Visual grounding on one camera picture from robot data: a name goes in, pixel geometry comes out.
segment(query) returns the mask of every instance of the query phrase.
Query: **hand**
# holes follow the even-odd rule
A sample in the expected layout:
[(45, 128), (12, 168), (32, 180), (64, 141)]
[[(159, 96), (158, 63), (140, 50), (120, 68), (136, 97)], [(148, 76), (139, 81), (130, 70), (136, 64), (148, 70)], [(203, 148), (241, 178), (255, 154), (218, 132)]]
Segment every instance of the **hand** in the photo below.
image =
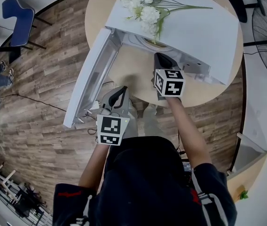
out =
[(171, 106), (174, 103), (181, 103), (181, 100), (178, 97), (165, 97), (168, 104)]

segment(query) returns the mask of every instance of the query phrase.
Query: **chair leg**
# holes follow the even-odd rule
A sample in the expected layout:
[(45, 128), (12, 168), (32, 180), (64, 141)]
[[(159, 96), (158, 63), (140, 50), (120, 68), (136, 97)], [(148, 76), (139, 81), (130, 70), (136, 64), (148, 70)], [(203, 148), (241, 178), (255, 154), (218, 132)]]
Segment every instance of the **chair leg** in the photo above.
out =
[(52, 26), (51, 23), (45, 21), (44, 19), (41, 19), (41, 18), (39, 18), (39, 17), (37, 17), (37, 16), (34, 16), (34, 18), (37, 19), (37, 20), (39, 20), (39, 21), (41, 21), (41, 22), (43, 22), (43, 23), (46, 23), (46, 24), (49, 25), (49, 26)]
[(31, 44), (31, 45), (33, 45), (33, 46), (36, 46), (36, 47), (39, 47), (39, 48), (42, 48), (42, 49), (46, 49), (45, 47), (40, 46), (40, 45), (38, 45), (36, 43), (33, 43), (33, 42), (30, 42), (30, 41), (28, 41), (28, 43)]
[(27, 46), (24, 46), (24, 45), (22, 45), (21, 47), (22, 47), (22, 48), (25, 48), (25, 49), (28, 49), (28, 50), (32, 50), (32, 48), (27, 47)]

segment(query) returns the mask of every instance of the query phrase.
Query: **wooden floor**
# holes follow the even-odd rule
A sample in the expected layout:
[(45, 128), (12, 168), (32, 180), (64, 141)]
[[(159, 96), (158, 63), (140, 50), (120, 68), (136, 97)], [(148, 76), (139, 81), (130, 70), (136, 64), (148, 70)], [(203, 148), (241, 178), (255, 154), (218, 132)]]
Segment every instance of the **wooden floor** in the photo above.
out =
[[(72, 90), (82, 64), (89, 52), (85, 35), (85, 10), (88, 0), (65, 0), (40, 17), (53, 23), (47, 26), (34, 22), (30, 40), (47, 50), (22, 50), (22, 56), (10, 67), (15, 70), (15, 83), (1, 88), (0, 96), (12, 93), (31, 97), (67, 109)], [(0, 61), (8, 61), (6, 53)], [(101, 95), (114, 87), (107, 83)], [(242, 114), (242, 73), (239, 71), (228, 89), (214, 100), (188, 112), (208, 143), (214, 165), (226, 171), (236, 148), (236, 133)], [(148, 103), (133, 99), (141, 118)], [(0, 104), (0, 163), (4, 175), (16, 170), (16, 182), (28, 181), (39, 191), (52, 209), (54, 187), (57, 183), (77, 184), (96, 145), (88, 128), (95, 121), (85, 118), (85, 124), (72, 129), (63, 126), (65, 112), (21, 97), (6, 97)], [(160, 125), (178, 146), (177, 128), (168, 108), (158, 108)], [(138, 121), (143, 135), (143, 122)]]

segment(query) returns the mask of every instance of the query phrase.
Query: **blue chair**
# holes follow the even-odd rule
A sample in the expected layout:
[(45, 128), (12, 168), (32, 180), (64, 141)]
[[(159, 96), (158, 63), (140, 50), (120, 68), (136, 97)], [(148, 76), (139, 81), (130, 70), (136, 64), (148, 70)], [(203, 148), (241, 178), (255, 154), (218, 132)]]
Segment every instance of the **blue chair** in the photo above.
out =
[(36, 26), (33, 25), (34, 19), (40, 20), (50, 26), (52, 24), (36, 17), (35, 10), (31, 6), (21, 0), (5, 0), (2, 3), (2, 13), (3, 18), (16, 17), (16, 24), (13, 30), (10, 46), (22, 46), (23, 48), (32, 50), (31, 48), (25, 46), (28, 43), (36, 47), (46, 49), (43, 46), (30, 42), (29, 36), (31, 28), (36, 28)]

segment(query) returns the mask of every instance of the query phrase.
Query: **sleeve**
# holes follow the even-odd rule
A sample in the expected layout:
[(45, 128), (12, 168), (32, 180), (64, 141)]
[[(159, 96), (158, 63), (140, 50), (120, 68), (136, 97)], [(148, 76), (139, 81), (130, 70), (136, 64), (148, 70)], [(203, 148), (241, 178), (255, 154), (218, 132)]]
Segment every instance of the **sleeve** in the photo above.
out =
[(237, 211), (234, 201), (228, 191), (227, 177), (210, 163), (203, 163), (195, 167), (194, 174), (201, 190), (206, 194), (218, 197), (229, 225), (235, 225)]
[(69, 184), (57, 184), (53, 202), (53, 226), (68, 226), (76, 223), (77, 218), (83, 218), (83, 211), (89, 195), (96, 192)]

